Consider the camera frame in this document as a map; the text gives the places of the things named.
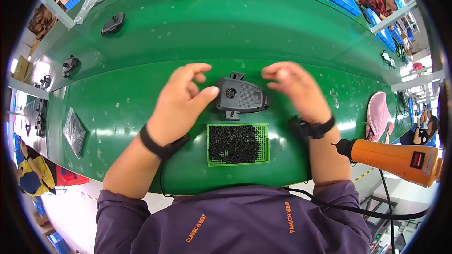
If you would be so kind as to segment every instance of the black parts in plastic bag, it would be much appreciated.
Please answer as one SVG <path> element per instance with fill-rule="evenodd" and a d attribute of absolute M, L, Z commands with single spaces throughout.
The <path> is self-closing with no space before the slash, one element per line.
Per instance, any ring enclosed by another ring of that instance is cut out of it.
<path fill-rule="evenodd" d="M 67 114 L 66 124 L 63 127 L 63 134 L 76 157 L 80 159 L 86 131 L 72 108 L 69 109 L 69 113 Z"/>

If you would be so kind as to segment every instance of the plastic bag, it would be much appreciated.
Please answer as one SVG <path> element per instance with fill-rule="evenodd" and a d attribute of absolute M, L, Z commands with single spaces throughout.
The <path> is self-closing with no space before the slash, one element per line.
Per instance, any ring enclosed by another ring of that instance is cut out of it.
<path fill-rule="evenodd" d="M 69 109 L 69 113 L 67 114 L 66 124 L 63 127 L 63 134 L 76 157 L 80 159 L 86 131 L 72 108 Z"/>
<path fill-rule="evenodd" d="M 74 19 L 74 22 L 79 25 L 83 24 L 83 20 L 85 20 L 91 8 L 93 8 L 94 5 L 102 1 L 104 0 L 85 0 L 85 2 L 83 2 L 82 8 L 80 9 L 79 13 Z"/>

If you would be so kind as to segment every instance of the red stool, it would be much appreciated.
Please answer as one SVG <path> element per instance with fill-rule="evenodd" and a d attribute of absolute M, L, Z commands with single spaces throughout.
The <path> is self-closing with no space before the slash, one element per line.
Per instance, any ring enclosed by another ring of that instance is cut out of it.
<path fill-rule="evenodd" d="M 89 179 L 81 175 L 66 170 L 63 167 L 56 166 L 56 183 L 55 186 L 70 186 L 76 184 L 88 183 Z"/>

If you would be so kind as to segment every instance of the green screw tray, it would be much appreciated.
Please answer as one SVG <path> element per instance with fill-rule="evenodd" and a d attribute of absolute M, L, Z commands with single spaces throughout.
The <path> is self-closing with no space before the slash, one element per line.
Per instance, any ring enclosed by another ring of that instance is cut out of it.
<path fill-rule="evenodd" d="M 267 128 L 268 123 L 208 124 L 207 165 L 221 167 L 268 163 L 270 144 Z"/>

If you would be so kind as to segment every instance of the factory floor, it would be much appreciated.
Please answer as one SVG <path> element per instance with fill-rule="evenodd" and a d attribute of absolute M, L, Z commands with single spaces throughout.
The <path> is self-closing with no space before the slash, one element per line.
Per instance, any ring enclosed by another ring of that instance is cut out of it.
<path fill-rule="evenodd" d="M 356 164 L 352 168 L 352 180 L 359 192 L 360 200 L 370 195 L 381 184 L 380 174 L 377 169 L 370 171 L 372 167 Z M 291 186 L 303 189 L 312 194 L 314 184 L 297 183 Z M 83 254 L 94 253 L 94 239 L 96 234 L 97 198 L 99 197 L 102 183 L 89 180 L 89 183 L 65 187 L 65 190 L 57 190 L 58 195 L 42 195 L 44 207 L 56 231 L 64 238 L 72 251 L 78 250 Z M 147 202 L 151 213 L 155 213 L 171 205 L 173 199 L 160 194 L 148 193 L 144 200 Z"/>

